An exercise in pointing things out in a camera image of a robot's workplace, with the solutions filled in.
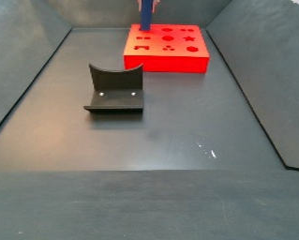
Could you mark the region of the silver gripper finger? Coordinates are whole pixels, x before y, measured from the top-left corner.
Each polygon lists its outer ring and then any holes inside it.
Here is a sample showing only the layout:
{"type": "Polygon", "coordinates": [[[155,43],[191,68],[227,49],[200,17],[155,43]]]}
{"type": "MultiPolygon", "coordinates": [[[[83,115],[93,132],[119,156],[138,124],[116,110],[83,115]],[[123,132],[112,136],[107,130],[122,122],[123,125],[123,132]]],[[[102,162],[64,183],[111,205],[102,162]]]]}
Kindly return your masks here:
{"type": "Polygon", "coordinates": [[[142,0],[136,0],[138,2],[138,10],[140,11],[142,10],[142,0]]]}
{"type": "Polygon", "coordinates": [[[160,0],[152,0],[152,8],[151,8],[151,12],[155,12],[156,6],[160,3],[160,0]]]}

